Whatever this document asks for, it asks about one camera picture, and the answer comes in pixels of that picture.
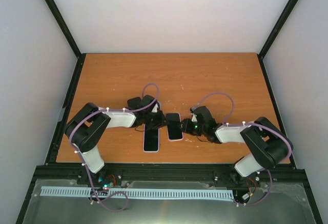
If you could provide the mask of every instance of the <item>purple cable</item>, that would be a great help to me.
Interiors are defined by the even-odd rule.
[[[228,120],[228,118],[232,115],[232,113],[234,112],[235,110],[235,102],[234,100],[232,99],[232,97],[229,95],[229,94],[226,94],[224,92],[213,92],[213,93],[210,93],[209,95],[205,96],[201,101],[199,101],[198,104],[196,104],[194,107],[192,107],[191,109],[194,110],[196,109],[205,99],[207,99],[208,97],[210,96],[213,96],[213,95],[216,95],[216,94],[220,94],[220,95],[224,95],[226,97],[228,97],[232,103],[232,108],[231,108],[231,111],[230,113],[223,119],[222,123],[226,123],[226,121]]]
[[[268,195],[270,194],[270,192],[271,192],[271,187],[272,187],[272,176],[271,176],[271,173],[270,173],[269,170],[267,170],[267,172],[268,172],[268,175],[269,175],[269,178],[270,178],[270,187],[269,187],[267,193],[266,193],[266,194],[263,196],[263,198],[261,198],[260,200],[254,202],[254,203],[250,203],[250,204],[247,204],[247,203],[246,203],[245,206],[254,206],[254,205],[257,205],[257,204],[263,202],[263,201],[268,197]]]
[[[101,192],[108,192],[109,190],[101,190],[101,191],[96,191],[96,193],[101,193]],[[90,195],[90,200],[93,198],[94,193]]]
[[[158,97],[159,97],[159,87],[158,87],[158,85],[155,84],[155,83],[149,83],[149,84],[147,84],[147,85],[143,88],[143,90],[142,90],[142,96],[144,95],[144,91],[145,91],[146,87],[148,87],[149,85],[154,85],[154,86],[156,87],[156,89],[157,89],[157,94],[156,94],[156,97],[154,98],[154,100],[151,101],[150,104],[146,105],[145,107],[142,107],[142,108],[139,108],[139,109],[136,109],[136,110],[128,110],[128,112],[138,112],[138,111],[144,110],[144,109],[148,108],[149,106],[151,106],[153,103],[155,103],[155,102],[157,101],[157,99],[158,99]],[[98,195],[97,195],[97,193],[96,193],[96,190],[95,190],[95,188],[94,188],[94,185],[93,185],[93,182],[92,182],[92,178],[91,178],[91,174],[90,174],[90,170],[89,170],[89,168],[88,168],[86,162],[84,161],[83,157],[81,156],[81,153],[80,153],[78,147],[77,147],[75,144],[72,143],[72,138],[73,138],[75,132],[77,131],[77,129],[78,129],[82,124],[84,124],[84,123],[85,123],[88,119],[90,119],[92,116],[94,116],[94,115],[96,115],[96,114],[99,114],[99,113],[101,113],[101,112],[107,112],[107,111],[108,111],[107,109],[100,109],[100,110],[97,110],[97,111],[93,112],[92,114],[88,115],[86,118],[84,118],[84,119],[83,119],[79,124],[77,124],[76,127],[73,129],[71,135],[69,136],[68,141],[69,141],[70,146],[73,147],[73,148],[77,151],[77,154],[78,154],[80,160],[82,161],[82,163],[85,164],[85,167],[86,167],[86,170],[87,170],[87,175],[88,175],[88,178],[89,178],[89,181],[90,181],[90,185],[91,185],[91,188],[92,188],[92,191],[93,191],[93,195],[96,197],[96,199],[97,199],[97,201],[99,202],[99,204],[101,204],[105,209],[107,209],[107,210],[109,210],[109,211],[112,211],[112,212],[120,212],[120,211],[124,210],[124,209],[127,207],[128,203],[129,203],[129,198],[128,198],[127,194],[126,194],[125,192],[122,192],[122,191],[120,191],[120,192],[115,192],[115,193],[109,195],[108,197],[106,197],[105,199],[100,200],[99,197],[98,197]],[[106,201],[106,200],[108,200],[109,198],[111,198],[112,196],[114,196],[114,195],[116,195],[116,194],[122,194],[122,195],[127,199],[125,206],[124,206],[122,209],[119,209],[119,210],[113,210],[113,209],[110,209],[110,208],[106,207],[106,206],[103,204],[103,202]]]
[[[93,191],[93,193],[94,193],[93,195],[96,197],[97,201],[98,201],[98,202],[99,202],[99,203],[100,203],[105,209],[107,209],[107,210],[109,210],[109,211],[112,211],[112,212],[120,212],[120,211],[124,210],[124,209],[128,206],[129,198],[128,198],[127,194],[126,194],[125,192],[115,192],[115,193],[113,193],[113,194],[111,194],[111,195],[109,196],[109,197],[112,197],[113,195],[116,195],[116,194],[120,194],[120,193],[123,194],[124,197],[127,199],[126,204],[125,204],[125,206],[124,206],[123,208],[121,208],[121,209],[119,209],[119,210],[114,210],[114,209],[110,209],[110,208],[106,207],[106,206],[103,204],[103,202],[106,201],[107,199],[109,199],[109,197],[107,197],[107,198],[105,198],[105,199],[103,199],[103,200],[100,200],[100,199],[99,199],[99,197],[98,197],[98,195],[97,195],[97,193],[96,193],[95,187],[94,187],[94,185],[93,185],[93,182],[92,182],[92,178],[91,178],[90,170],[89,170],[89,168],[88,168],[86,162],[84,161],[83,157],[81,156],[81,153],[79,152],[78,147],[77,147],[75,144],[72,143],[72,138],[73,138],[73,136],[74,136],[74,133],[76,132],[76,130],[77,130],[82,124],[84,124],[84,123],[85,123],[88,119],[90,119],[92,116],[94,116],[94,115],[96,115],[96,114],[99,114],[99,113],[101,113],[101,112],[106,112],[106,111],[107,111],[107,109],[97,110],[96,112],[93,112],[92,114],[90,114],[90,115],[88,115],[86,118],[84,118],[84,119],[83,119],[79,124],[77,124],[77,126],[73,129],[73,131],[72,131],[72,133],[71,133],[71,135],[70,135],[68,141],[69,141],[70,146],[73,147],[75,150],[77,150],[77,152],[78,152],[77,154],[78,154],[80,160],[82,161],[83,164],[85,164],[86,171],[87,171],[87,175],[88,175],[88,178],[89,178],[89,181],[90,181],[90,185],[91,185],[91,189],[92,189],[92,191]]]
[[[277,133],[276,131],[272,130],[271,128],[268,128],[266,126],[263,126],[263,125],[260,125],[257,123],[229,124],[229,127],[240,127],[240,126],[255,126],[255,127],[265,129],[265,130],[269,131],[270,133],[273,133],[274,135],[279,137],[286,144],[286,146],[288,148],[288,154],[283,160],[289,159],[289,157],[292,155],[292,147],[289,144],[289,142],[287,141],[287,139],[285,139],[281,134]]]
[[[229,125],[227,125],[227,126],[229,126],[229,127],[255,126],[255,127],[259,127],[259,128],[265,129],[265,130],[267,130],[267,131],[273,133],[273,134],[276,135],[277,137],[279,137],[279,138],[280,138],[280,139],[286,144],[286,146],[287,146],[287,148],[288,148],[288,154],[287,154],[287,156],[286,156],[283,160],[289,159],[289,157],[292,155],[292,147],[291,147],[291,145],[289,144],[289,142],[287,141],[287,139],[285,139],[281,134],[277,133],[276,131],[272,130],[271,128],[268,128],[268,127],[266,127],[266,126],[263,126],[263,125],[261,125],[261,124],[257,124],[257,123],[231,124],[231,125],[229,124]],[[265,195],[263,198],[261,198],[261,199],[258,200],[257,202],[255,202],[255,203],[251,203],[251,204],[249,204],[249,205],[246,204],[246,206],[254,206],[254,205],[258,204],[258,203],[264,201],[264,200],[268,197],[268,195],[270,194],[270,192],[271,192],[271,187],[272,187],[272,176],[271,176],[271,173],[270,173],[269,170],[267,170],[267,172],[268,172],[268,175],[269,175],[269,178],[270,178],[270,187],[269,187],[269,189],[268,189],[268,192],[266,193],[266,195]]]

